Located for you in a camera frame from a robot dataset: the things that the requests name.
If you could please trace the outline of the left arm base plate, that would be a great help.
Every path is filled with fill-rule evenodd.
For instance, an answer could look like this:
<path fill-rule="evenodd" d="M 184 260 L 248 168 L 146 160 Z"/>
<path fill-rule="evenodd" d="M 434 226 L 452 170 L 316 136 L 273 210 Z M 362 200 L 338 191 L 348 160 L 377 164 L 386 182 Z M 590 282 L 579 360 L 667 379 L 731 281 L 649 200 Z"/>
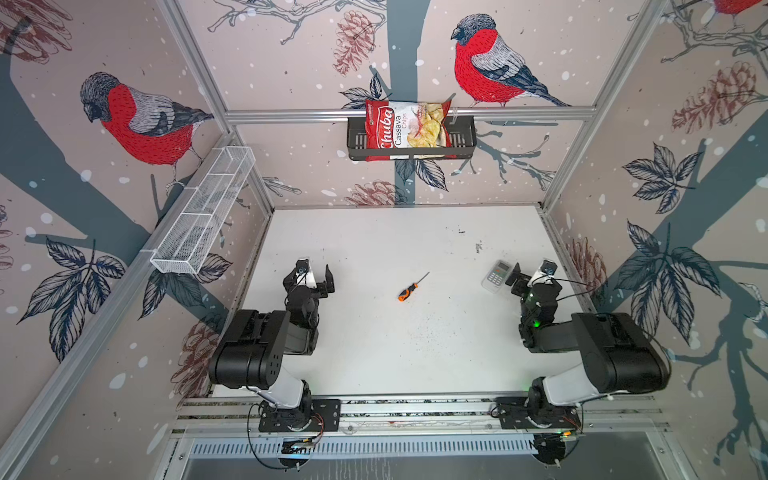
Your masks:
<path fill-rule="evenodd" d="M 258 417 L 260 433 L 336 432 L 341 417 L 341 401 L 314 399 L 295 409 L 279 409 L 262 401 Z"/>

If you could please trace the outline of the orange black screwdriver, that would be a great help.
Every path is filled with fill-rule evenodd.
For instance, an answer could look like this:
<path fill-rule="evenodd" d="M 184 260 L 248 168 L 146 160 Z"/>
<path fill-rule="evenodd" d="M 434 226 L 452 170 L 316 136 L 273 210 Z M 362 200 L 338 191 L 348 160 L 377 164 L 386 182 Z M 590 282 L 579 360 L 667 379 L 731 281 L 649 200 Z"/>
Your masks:
<path fill-rule="evenodd" d="M 421 278 L 419 278 L 417 281 L 411 283 L 409 286 L 405 287 L 399 294 L 398 294 L 398 300 L 400 302 L 405 302 L 412 294 L 413 292 L 418 288 L 419 284 L 429 276 L 429 272 L 424 274 Z"/>

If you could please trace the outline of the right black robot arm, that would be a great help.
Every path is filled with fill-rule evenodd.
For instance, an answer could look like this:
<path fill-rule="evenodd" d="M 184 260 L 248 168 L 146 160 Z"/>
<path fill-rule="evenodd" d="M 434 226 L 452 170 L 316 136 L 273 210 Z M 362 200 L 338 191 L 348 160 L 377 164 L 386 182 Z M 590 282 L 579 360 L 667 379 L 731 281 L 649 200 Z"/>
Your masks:
<path fill-rule="evenodd" d="M 497 400 L 496 414 L 507 428 L 524 420 L 536 428 L 582 426 L 577 408 L 607 395 L 649 394 L 666 388 L 671 367 L 647 335 L 625 313 L 577 312 L 565 322 L 555 314 L 562 285 L 557 265 L 542 261 L 534 275 L 499 261 L 487 279 L 520 299 L 518 332 L 533 354 L 577 352 L 581 362 L 561 373 L 533 380 L 527 397 Z"/>

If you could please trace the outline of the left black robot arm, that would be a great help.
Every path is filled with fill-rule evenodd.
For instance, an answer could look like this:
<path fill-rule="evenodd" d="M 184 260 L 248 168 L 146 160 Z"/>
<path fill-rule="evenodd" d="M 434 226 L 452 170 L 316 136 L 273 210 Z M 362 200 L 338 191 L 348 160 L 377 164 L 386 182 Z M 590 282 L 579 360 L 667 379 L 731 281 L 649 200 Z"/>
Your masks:
<path fill-rule="evenodd" d="M 244 389 L 261 399 L 251 409 L 261 433 L 336 432 L 341 402 L 317 400 L 309 383 L 282 366 L 286 356 L 310 356 L 319 340 L 319 304 L 335 291 L 329 268 L 315 279 L 299 259 L 283 279 L 281 310 L 241 309 L 234 315 L 208 366 L 212 384 Z"/>

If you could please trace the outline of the white remote control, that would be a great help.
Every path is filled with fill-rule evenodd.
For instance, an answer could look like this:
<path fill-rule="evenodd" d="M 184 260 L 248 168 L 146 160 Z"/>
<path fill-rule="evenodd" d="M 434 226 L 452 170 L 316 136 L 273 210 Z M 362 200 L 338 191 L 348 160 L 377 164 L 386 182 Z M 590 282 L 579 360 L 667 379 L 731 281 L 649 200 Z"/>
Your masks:
<path fill-rule="evenodd" d="M 512 266 L 509 263 L 498 260 L 481 281 L 481 286 L 491 293 L 496 293 L 505 285 L 511 271 Z"/>

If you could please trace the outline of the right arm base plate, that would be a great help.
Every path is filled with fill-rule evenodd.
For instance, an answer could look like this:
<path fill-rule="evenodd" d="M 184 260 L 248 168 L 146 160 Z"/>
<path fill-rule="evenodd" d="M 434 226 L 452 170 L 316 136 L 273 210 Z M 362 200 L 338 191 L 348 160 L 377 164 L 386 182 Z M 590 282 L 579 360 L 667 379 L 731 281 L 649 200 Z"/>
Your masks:
<path fill-rule="evenodd" d="M 527 397 L 497 397 L 489 415 L 500 422 L 504 430 L 557 429 L 581 430 L 578 409 L 573 406 L 553 406 L 546 401 L 540 404 Z"/>

